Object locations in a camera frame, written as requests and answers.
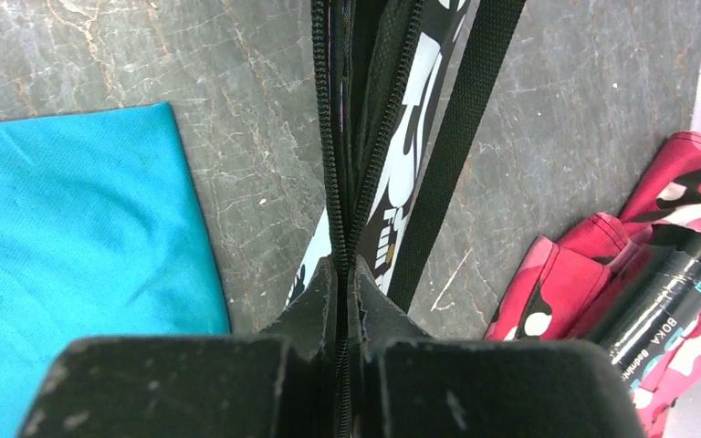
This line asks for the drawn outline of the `black shuttlecock tube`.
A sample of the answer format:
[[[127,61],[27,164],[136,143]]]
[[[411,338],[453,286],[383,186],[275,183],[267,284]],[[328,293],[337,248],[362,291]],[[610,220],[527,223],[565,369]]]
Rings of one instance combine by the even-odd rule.
[[[656,224],[614,278],[583,338],[605,349],[632,391],[701,312],[701,233]]]

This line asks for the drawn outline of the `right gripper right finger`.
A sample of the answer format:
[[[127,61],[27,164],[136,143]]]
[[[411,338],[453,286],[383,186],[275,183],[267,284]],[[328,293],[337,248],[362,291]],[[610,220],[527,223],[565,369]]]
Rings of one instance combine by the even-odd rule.
[[[356,437],[641,437],[628,392],[590,342],[435,339],[350,277]]]

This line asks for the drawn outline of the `black racket cover bag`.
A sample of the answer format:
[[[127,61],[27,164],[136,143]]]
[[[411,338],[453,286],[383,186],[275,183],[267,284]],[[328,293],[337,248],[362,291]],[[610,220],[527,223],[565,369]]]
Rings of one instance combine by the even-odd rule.
[[[521,1],[314,1],[325,207],[287,312],[319,304],[317,405],[301,433],[360,429],[359,279],[405,318],[522,15]]]

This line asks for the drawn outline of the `teal folded cloth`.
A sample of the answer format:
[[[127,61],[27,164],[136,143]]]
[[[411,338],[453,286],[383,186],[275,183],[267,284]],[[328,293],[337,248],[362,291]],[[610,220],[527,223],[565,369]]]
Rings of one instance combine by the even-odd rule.
[[[74,339],[229,330],[170,104],[0,122],[0,437]]]

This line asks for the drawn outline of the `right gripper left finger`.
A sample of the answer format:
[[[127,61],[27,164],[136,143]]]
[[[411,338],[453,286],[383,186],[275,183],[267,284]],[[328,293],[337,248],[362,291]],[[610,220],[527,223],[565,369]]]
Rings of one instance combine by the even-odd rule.
[[[89,337],[49,367],[21,437],[335,437],[335,268],[267,327]]]

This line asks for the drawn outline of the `pink camouflage bag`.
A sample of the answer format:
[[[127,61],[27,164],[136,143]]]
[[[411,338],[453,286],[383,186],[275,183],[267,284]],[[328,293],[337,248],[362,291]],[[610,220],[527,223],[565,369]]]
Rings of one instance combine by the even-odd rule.
[[[485,334],[487,340],[564,339],[594,323],[587,316],[655,224],[701,232],[701,133],[673,134],[619,216],[596,213],[559,241],[540,236],[528,250]],[[701,312],[633,393],[650,437],[661,437],[678,397],[701,378]]]

